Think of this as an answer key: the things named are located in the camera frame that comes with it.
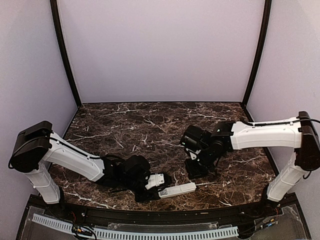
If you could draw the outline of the white remote control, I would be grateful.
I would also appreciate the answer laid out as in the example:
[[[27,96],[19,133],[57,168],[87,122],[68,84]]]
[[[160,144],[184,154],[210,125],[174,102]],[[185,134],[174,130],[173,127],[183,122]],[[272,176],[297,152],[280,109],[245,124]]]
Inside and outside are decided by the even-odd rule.
[[[189,182],[181,185],[171,186],[163,189],[158,193],[161,199],[175,197],[183,194],[192,193],[196,190],[197,186],[194,182]]]

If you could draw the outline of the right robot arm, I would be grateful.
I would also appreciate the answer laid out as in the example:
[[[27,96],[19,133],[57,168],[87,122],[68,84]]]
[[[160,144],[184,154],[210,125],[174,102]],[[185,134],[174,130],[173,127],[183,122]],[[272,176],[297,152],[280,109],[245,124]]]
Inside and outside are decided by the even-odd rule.
[[[287,165],[268,184],[265,198],[255,205],[255,213],[266,217],[274,210],[274,202],[281,201],[306,173],[319,169],[320,141],[314,122],[306,111],[300,111],[297,117],[279,121],[219,121],[213,131],[189,125],[179,142],[189,155],[185,160],[188,176],[207,176],[223,155],[234,150],[293,148]]]

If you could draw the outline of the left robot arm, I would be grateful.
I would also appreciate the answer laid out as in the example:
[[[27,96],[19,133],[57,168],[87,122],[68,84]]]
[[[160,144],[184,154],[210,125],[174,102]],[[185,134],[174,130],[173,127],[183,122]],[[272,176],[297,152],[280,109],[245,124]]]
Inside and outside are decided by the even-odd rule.
[[[143,156],[133,155],[124,160],[115,155],[90,154],[63,140],[45,120],[18,134],[8,168],[25,174],[60,218],[67,218],[71,208],[62,200],[63,192],[45,162],[60,165],[103,187],[131,190],[137,202],[158,199],[165,183],[165,175],[151,173],[150,164]]]

